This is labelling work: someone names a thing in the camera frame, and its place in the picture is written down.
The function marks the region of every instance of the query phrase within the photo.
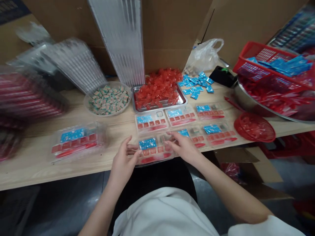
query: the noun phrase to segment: white plastic bag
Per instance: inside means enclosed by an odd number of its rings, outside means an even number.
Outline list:
[[[186,63],[184,73],[195,76],[205,70],[212,70],[216,67],[219,56],[218,51],[223,47],[223,39],[210,39],[202,44],[199,44],[191,51],[188,61]]]

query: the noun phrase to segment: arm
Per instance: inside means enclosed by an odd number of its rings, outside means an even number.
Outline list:
[[[130,140],[131,136],[121,143],[113,160],[108,183],[79,236],[107,235],[116,202],[130,179],[141,154],[141,150],[135,151],[138,148],[136,145],[128,144]]]
[[[250,224],[258,224],[267,220],[269,215],[273,215],[264,204],[205,158],[191,142],[190,138],[184,137],[178,132],[170,133],[177,140],[177,143],[167,141],[167,144],[182,159],[204,175],[228,211],[237,220]]]

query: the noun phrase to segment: red plastic basket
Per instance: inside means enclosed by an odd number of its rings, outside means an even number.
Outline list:
[[[296,55],[269,47],[264,44],[248,42],[243,48],[236,65],[233,68],[238,73],[254,82],[269,86],[279,93],[315,90],[315,63],[304,74],[288,77],[260,64],[247,60],[256,57],[258,61],[272,62],[278,58],[289,61]]]
[[[234,122],[234,128],[243,138],[254,142],[271,143],[276,132],[271,124],[261,116],[243,113]]]

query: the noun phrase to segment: hand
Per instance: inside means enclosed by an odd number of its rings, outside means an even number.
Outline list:
[[[190,138],[185,137],[176,131],[167,132],[167,134],[172,135],[173,138],[166,141],[166,144],[171,146],[171,148],[177,152],[184,161],[195,166],[198,160],[204,158]]]
[[[113,182],[115,187],[118,187],[121,191],[129,181],[131,174],[137,164],[142,150],[137,150],[137,145],[128,144],[132,136],[126,138],[120,145],[119,150],[114,157],[111,174],[109,181]]]

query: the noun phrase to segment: plastic clamshell package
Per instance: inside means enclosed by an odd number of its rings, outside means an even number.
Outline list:
[[[191,139],[191,141],[194,143],[194,145],[197,148],[204,148],[208,146],[208,142],[206,139],[206,135],[201,129],[201,126],[196,124],[196,125],[191,125],[191,126],[184,126],[178,129],[175,129],[174,131],[180,133],[183,136],[186,136]]]
[[[143,115],[137,114],[135,115],[135,121],[138,134],[146,134],[169,128],[167,118],[162,110],[148,112]]]
[[[178,108],[166,109],[165,113],[172,127],[187,125],[197,121],[197,115],[189,104]]]
[[[108,145],[106,129],[106,125],[95,121],[56,131],[51,137],[48,161],[72,161],[103,152]]]
[[[201,121],[221,119],[225,117],[225,112],[220,102],[197,103],[196,112]]]
[[[201,125],[201,132],[205,136],[210,147],[216,148],[233,142],[237,143],[240,136],[233,126],[229,126],[224,119],[213,120]]]
[[[174,158],[174,151],[164,141],[171,138],[166,132],[156,132],[152,135],[138,137],[138,145],[143,150],[136,167],[152,165]]]

